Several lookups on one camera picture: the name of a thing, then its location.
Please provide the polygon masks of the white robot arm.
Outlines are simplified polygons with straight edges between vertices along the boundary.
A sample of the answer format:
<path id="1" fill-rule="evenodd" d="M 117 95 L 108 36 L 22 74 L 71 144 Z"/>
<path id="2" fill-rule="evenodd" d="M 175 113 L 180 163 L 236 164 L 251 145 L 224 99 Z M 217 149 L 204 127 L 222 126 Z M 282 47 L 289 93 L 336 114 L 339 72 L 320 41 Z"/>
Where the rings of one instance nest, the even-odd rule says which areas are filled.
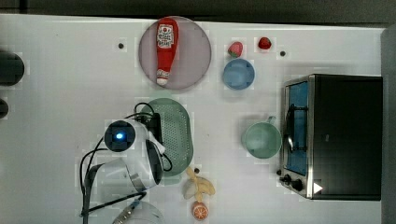
<path id="1" fill-rule="evenodd" d="M 83 224 L 91 213 L 134 198 L 141 201 L 147 190 L 163 178 L 162 156 L 165 147 L 147 125 L 135 119 L 112 121 L 100 144 L 114 157 L 89 168 L 82 182 Z"/>

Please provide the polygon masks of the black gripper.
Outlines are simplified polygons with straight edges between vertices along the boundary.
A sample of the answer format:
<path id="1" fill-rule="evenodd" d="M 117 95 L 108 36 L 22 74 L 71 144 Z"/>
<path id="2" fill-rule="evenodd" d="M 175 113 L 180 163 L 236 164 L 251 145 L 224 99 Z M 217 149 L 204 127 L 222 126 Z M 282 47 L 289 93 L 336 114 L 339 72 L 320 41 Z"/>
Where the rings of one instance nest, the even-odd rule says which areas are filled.
<path id="1" fill-rule="evenodd" d="M 159 143 L 163 142 L 161 116 L 159 113 L 154 113 L 151 118 L 145 119 L 145 126 Z"/>

